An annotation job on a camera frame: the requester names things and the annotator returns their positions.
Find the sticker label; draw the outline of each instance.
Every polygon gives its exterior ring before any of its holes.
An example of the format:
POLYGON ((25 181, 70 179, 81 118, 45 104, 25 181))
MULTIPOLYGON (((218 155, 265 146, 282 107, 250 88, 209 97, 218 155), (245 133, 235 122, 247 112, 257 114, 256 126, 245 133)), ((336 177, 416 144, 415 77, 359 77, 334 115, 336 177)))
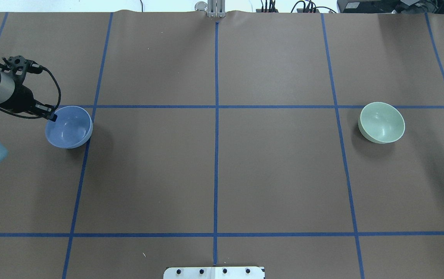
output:
POLYGON ((360 5, 359 2, 347 3, 346 9, 356 9, 360 5))

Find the bowl rim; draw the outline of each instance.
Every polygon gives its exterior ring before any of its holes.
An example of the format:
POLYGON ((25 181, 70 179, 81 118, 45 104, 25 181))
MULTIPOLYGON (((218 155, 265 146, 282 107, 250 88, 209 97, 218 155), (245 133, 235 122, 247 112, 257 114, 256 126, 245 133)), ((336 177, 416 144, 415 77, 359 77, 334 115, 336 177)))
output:
POLYGON ((361 113, 360 113, 360 122, 362 122, 361 126, 363 127, 363 130, 365 131, 365 133, 367 133, 367 135, 370 136, 371 138, 373 138, 374 140, 379 141, 379 142, 381 142, 381 143, 393 143, 394 141, 398 141, 399 138, 401 138, 401 137, 404 135, 404 132, 406 131, 406 122, 404 121, 404 117, 403 117, 403 115, 402 115, 402 114, 399 112, 399 110, 397 110, 395 107, 393 107, 392 105, 390 105, 390 104, 388 104, 388 103, 384 103, 384 102, 372 102, 372 103, 369 103, 369 104, 367 104, 366 106, 364 106, 363 109, 361 109, 361 113), (363 111, 365 111, 365 108, 366 108, 367 106, 375 105, 375 104, 385 105, 385 106, 387 106, 387 107, 393 109, 393 111, 397 112, 397 115, 399 115, 399 116, 401 117, 401 120, 403 121, 403 131, 402 131, 401 134, 400 134, 396 139, 394 139, 393 141, 382 141, 382 140, 379 140, 378 138, 372 136, 372 135, 371 135, 371 134, 365 129, 365 127, 363 126, 363 121, 362 121, 362 120, 363 120, 363 111))
MULTIPOLYGON (((93 126, 93 119, 91 118, 91 115, 89 115, 89 113, 87 112, 87 110, 84 109, 84 108, 82 108, 82 107, 80 107, 80 106, 64 106, 64 107, 61 107, 61 108, 57 109, 57 110, 55 111, 55 113, 56 113, 57 111, 60 111, 60 110, 65 109, 65 108, 79 108, 79 109, 83 110, 83 111, 86 113, 87 117, 89 118, 89 126, 88 126, 88 128, 87 128, 87 132, 89 133, 91 127, 93 126)), ((48 134, 47 134, 47 132, 46 132, 46 128, 47 128, 47 127, 48 127, 48 122, 46 123, 46 126, 45 126, 45 137, 46 137, 46 140, 47 140, 51 145, 55 146, 56 148, 72 148, 72 146, 78 145, 78 144, 80 143, 80 142, 79 142, 79 143, 75 143, 74 145, 71 145, 70 147, 69 147, 69 146, 57 145, 55 142, 51 141, 50 138, 48 137, 48 134)))

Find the bowl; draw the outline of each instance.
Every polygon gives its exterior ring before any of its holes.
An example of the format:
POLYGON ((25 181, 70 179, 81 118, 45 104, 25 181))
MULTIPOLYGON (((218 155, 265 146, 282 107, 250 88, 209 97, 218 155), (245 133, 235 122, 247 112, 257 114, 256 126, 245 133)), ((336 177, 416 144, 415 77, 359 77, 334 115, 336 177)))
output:
POLYGON ((373 143, 393 143, 404 134, 406 125, 401 113, 390 104, 367 104, 358 120, 361 134, 373 143))
POLYGON ((58 148, 78 148, 86 143, 93 132, 93 122, 82 107, 67 106, 55 112, 57 120, 48 120, 45 128, 46 139, 58 148))

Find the white bracket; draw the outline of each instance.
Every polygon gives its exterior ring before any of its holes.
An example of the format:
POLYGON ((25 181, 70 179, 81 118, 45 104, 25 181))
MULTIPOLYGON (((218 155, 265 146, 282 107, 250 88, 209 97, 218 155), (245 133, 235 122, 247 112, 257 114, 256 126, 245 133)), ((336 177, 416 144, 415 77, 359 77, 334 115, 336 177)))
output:
POLYGON ((225 0, 208 0, 208 17, 225 17, 225 0))
POLYGON ((264 267, 167 268, 163 279, 265 279, 264 267))

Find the green bowl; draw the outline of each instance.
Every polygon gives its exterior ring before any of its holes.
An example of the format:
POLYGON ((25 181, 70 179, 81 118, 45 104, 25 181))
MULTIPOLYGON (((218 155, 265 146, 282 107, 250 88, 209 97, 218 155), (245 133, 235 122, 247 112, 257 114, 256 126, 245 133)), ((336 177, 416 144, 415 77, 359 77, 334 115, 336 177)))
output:
POLYGON ((390 104, 367 104, 358 120, 360 132, 373 143, 393 143, 404 134, 406 125, 401 113, 390 104))

